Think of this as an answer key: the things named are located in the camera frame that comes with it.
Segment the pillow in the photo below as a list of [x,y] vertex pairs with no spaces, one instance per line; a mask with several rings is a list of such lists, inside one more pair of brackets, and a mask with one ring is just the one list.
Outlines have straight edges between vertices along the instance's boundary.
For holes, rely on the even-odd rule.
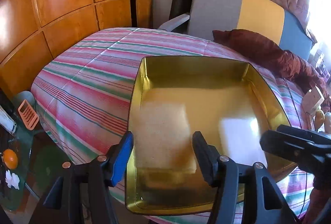
[[325,81],[307,61],[289,50],[282,50],[274,41],[259,33],[248,30],[214,30],[212,34],[214,42],[239,52],[250,61],[270,70],[275,76],[296,83],[304,93],[317,86],[324,97],[322,110],[330,111]]

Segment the striped bedspread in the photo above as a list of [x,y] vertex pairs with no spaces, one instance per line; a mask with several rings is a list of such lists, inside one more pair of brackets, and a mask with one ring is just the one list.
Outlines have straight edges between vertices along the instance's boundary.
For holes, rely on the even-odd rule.
[[[89,162],[120,141],[126,131],[140,61],[155,55],[204,55],[247,61],[214,42],[160,30],[113,28],[90,35],[46,65],[31,88],[42,126],[74,163]],[[301,107],[300,88],[253,66],[271,87],[291,125],[310,128]],[[296,169],[278,183],[297,215],[307,209],[312,180],[312,175]],[[124,181],[111,193],[124,202]],[[235,223],[241,221],[242,206],[237,206]],[[158,223],[206,223],[208,216],[201,213],[149,218]]]

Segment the green stripe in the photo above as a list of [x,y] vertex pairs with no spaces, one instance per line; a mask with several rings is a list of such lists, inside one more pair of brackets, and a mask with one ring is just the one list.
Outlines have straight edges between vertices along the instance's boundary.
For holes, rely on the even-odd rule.
[[[54,62],[54,63],[57,64],[57,65],[65,66],[65,67],[72,67],[72,64],[70,64],[70,63],[63,63],[63,62]],[[80,71],[84,70],[84,71],[88,71],[88,72],[91,72],[91,73],[94,73],[94,74],[101,74],[101,75],[103,75],[105,77],[108,77],[108,78],[111,78],[111,79],[117,79],[117,80],[126,82],[130,85],[134,84],[134,79],[117,76],[115,74],[108,73],[106,71],[102,71],[102,70],[98,70],[98,69],[93,69],[93,68],[90,68],[88,66],[84,66],[84,67],[80,66],[79,69],[80,69]]]
[[288,176],[298,176],[298,175],[306,175],[306,172],[301,173],[301,174],[289,174]]
[[[76,82],[80,82],[80,83],[82,83],[82,84],[88,85],[88,86],[93,87],[93,88],[95,88],[95,89],[99,89],[99,90],[101,90],[101,91],[104,91],[104,92],[107,92],[107,93],[113,94],[113,95],[115,95],[115,96],[121,97],[121,98],[123,98],[123,99],[131,100],[131,94],[132,94],[131,92],[130,92],[130,94],[125,94],[125,93],[123,93],[123,92],[118,92],[118,91],[115,91],[115,90],[110,89],[110,88],[108,88],[108,87],[103,87],[103,86],[101,86],[100,84],[94,83],[94,82],[92,82],[92,81],[87,82],[86,80],[82,79],[81,77],[77,77],[76,75],[73,76],[73,77],[71,77],[71,76],[68,76],[66,73],[60,72],[60,71],[58,71],[58,70],[54,70],[54,69],[47,68],[47,67],[44,67],[44,69],[47,70],[47,71],[50,71],[50,72],[52,72],[52,73],[54,73],[54,74],[61,75],[61,76],[64,76],[64,77],[70,78],[70,79],[72,79],[72,80],[74,80],[74,81],[76,81]],[[121,77],[117,77],[117,76],[115,76],[115,75],[112,75],[112,77],[115,78],[115,79],[117,79],[117,80],[121,80],[121,79],[122,79]],[[131,82],[131,83],[130,83],[131,85],[134,84],[134,80],[129,80],[129,79],[123,79],[123,80],[124,80],[124,81],[125,81],[125,80],[130,81],[130,82]]]
[[120,195],[120,194],[118,194],[118,193],[116,193],[116,192],[113,192],[113,191],[111,191],[111,190],[109,190],[109,192],[110,192],[110,194],[114,197],[114,198],[116,198],[117,200],[120,200],[120,201],[124,201],[124,197],[122,196],[122,195]]
[[79,43],[105,43],[105,44],[115,44],[116,42],[114,41],[103,41],[103,40],[82,40],[79,41],[77,44]]
[[[180,224],[192,224],[192,221],[186,220],[182,216],[159,216],[159,218]],[[196,221],[197,220],[195,220],[194,224],[206,223],[205,221],[203,222],[196,222]]]
[[[309,195],[310,195],[311,192],[312,192],[312,189],[311,190],[307,190],[306,199],[307,199],[307,197],[309,197]],[[303,191],[301,193],[289,194],[288,196],[286,196],[285,200],[289,204],[290,201],[301,200],[301,199],[303,200],[303,197],[304,196],[305,196],[305,190],[303,189]]]
[[74,108],[72,108],[71,106],[66,105],[62,100],[60,100],[60,99],[57,98],[56,96],[54,96],[53,98],[54,98],[55,100],[58,100],[60,103],[62,103],[62,105],[64,105],[64,106],[67,107],[68,109],[72,110],[72,111],[73,111],[74,113],[76,113],[77,115],[80,115],[82,118],[86,119],[87,121],[90,121],[90,122],[92,122],[93,124],[98,125],[100,128],[102,128],[102,129],[104,129],[104,130],[106,130],[106,131],[108,131],[108,132],[110,132],[110,133],[112,133],[112,134],[114,134],[114,135],[116,135],[116,136],[122,137],[120,134],[111,131],[109,128],[106,128],[106,127],[104,127],[103,125],[99,124],[98,122],[96,122],[96,121],[90,119],[89,117],[84,116],[83,114],[79,113],[78,111],[76,111],[76,110],[75,110]]
[[[42,81],[44,81],[45,83],[48,83],[46,80],[44,80],[44,79],[42,79],[42,78],[39,78],[39,79],[42,80]],[[99,111],[102,111],[102,112],[104,112],[104,113],[106,113],[106,114],[108,114],[108,115],[110,115],[110,116],[112,116],[112,117],[115,117],[115,118],[118,118],[118,119],[120,119],[120,120],[124,120],[124,121],[127,122],[127,119],[120,118],[120,117],[118,117],[118,116],[116,116],[116,115],[113,115],[113,114],[111,114],[111,113],[109,113],[109,112],[107,112],[107,111],[105,111],[105,110],[103,110],[103,109],[101,109],[101,108],[99,108],[99,107],[96,107],[96,106],[94,106],[94,105],[92,105],[92,104],[90,104],[90,103],[84,101],[83,99],[81,99],[81,98],[79,98],[79,97],[77,97],[77,96],[74,96],[74,95],[70,94],[69,92],[65,91],[64,89],[61,89],[61,88],[59,88],[59,87],[57,87],[57,86],[55,86],[55,85],[53,85],[53,87],[55,87],[55,88],[58,89],[59,91],[62,90],[63,92],[65,92],[65,93],[68,94],[69,96],[71,96],[71,97],[73,97],[73,98],[75,98],[75,99],[80,100],[81,102],[85,103],[86,105],[88,105],[88,106],[90,106],[90,107],[93,107],[93,108],[95,108],[95,109],[97,109],[97,110],[99,110]]]
[[51,131],[46,131],[47,135],[53,140],[54,143],[58,144],[58,140],[54,137]]
[[[138,52],[138,53],[150,54],[150,55],[154,55],[154,56],[165,56],[165,55],[168,55],[166,52],[164,52],[164,53],[158,53],[158,52],[152,52],[150,50],[138,50],[138,49],[132,49],[132,48],[130,48],[130,49],[124,49],[124,48],[111,47],[111,48],[109,48],[109,50],[124,51],[124,52]],[[185,53],[185,55],[193,55],[193,56],[195,56],[195,55],[201,56],[202,55],[202,54],[199,54],[199,53],[190,53],[190,52],[186,52],[186,51],[183,51],[183,50],[177,50],[177,51],[174,51],[173,50],[173,52],[175,52],[177,54],[178,54],[178,52],[181,52],[182,54]]]
[[161,48],[161,49],[164,49],[165,51],[168,51],[168,52],[187,53],[188,55],[192,55],[192,56],[195,56],[195,55],[201,56],[202,55],[201,53],[194,53],[194,52],[189,52],[189,51],[185,51],[185,50],[182,50],[182,49],[167,48],[167,47],[156,46],[156,45],[143,45],[143,44],[137,44],[137,43],[121,42],[121,41],[118,41],[117,44],[125,44],[125,45],[129,45],[129,46],[139,46],[139,48],[142,47],[142,48],[147,48],[147,49],[150,49],[150,48],[160,49]]
[[[301,103],[302,101],[302,96],[300,96],[298,93],[294,92],[294,91],[290,91],[289,88],[287,86],[284,86],[284,85],[270,85],[269,86],[271,87],[271,89],[274,91],[274,92],[278,92],[280,96],[282,97],[288,97],[291,99],[291,94],[292,94],[292,97],[293,97],[293,100],[295,103]],[[285,88],[287,89],[287,91],[285,92],[280,92],[279,89],[281,88]]]
[[110,46],[95,46],[95,45],[92,45],[92,46],[89,46],[89,45],[79,45],[79,46],[75,46],[75,48],[101,48],[101,49],[107,49],[109,48]]
[[54,120],[53,117],[49,113],[45,113],[44,115],[45,115],[45,118],[47,118],[49,120],[49,122],[51,124],[53,124],[53,126],[56,127],[57,131],[59,131],[58,134],[61,133],[68,141],[70,141],[72,146],[74,146],[79,151],[83,152],[84,155],[87,155],[90,159],[95,159],[98,156],[97,153],[95,153],[94,151],[92,151],[91,149],[89,149],[88,147],[83,145],[82,143],[80,143],[77,139],[75,139],[72,136],[72,134],[68,133],[62,126],[60,126],[57,123],[57,121]]
[[179,37],[186,37],[192,40],[199,40],[199,41],[204,41],[204,42],[212,42],[210,40],[207,39],[203,39],[203,38],[199,38],[199,37],[195,37],[195,36],[191,36],[191,35],[186,35],[186,34],[179,34],[179,33],[173,33],[173,32],[160,32],[159,30],[155,30],[155,29],[143,29],[143,28],[139,28],[137,29],[135,32],[139,32],[139,33],[155,33],[155,34],[160,34],[160,35],[169,35],[169,36],[179,36]]
[[54,60],[51,61],[51,64],[49,64],[49,65],[50,66],[52,66],[52,65],[55,65],[55,66],[57,66],[57,65],[64,65],[65,67],[76,69],[77,71],[80,71],[83,68],[83,66],[81,66],[81,65],[78,65],[77,66],[75,64],[62,63],[62,62],[58,62],[58,61],[54,61]]

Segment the glass table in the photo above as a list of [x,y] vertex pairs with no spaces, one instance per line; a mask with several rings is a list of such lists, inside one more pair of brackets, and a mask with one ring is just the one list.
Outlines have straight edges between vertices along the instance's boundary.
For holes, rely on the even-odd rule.
[[0,204],[10,211],[17,210],[23,198],[25,181],[29,171],[32,142],[36,132],[35,130],[29,131],[18,115],[14,115],[13,119],[16,121],[17,128],[13,136],[8,134],[7,148],[12,149],[19,160],[17,168],[11,170],[19,177],[19,190],[14,187],[8,188],[5,183],[4,195],[0,194]]

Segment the white tissue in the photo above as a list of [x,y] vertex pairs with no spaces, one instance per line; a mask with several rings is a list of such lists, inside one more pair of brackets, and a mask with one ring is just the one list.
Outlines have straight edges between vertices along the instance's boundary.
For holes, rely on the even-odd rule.
[[8,188],[11,188],[12,186],[15,189],[19,189],[19,177],[17,174],[10,174],[10,171],[6,171],[6,183],[8,185]]
[[11,134],[16,131],[15,121],[6,113],[6,111],[0,106],[0,124]]

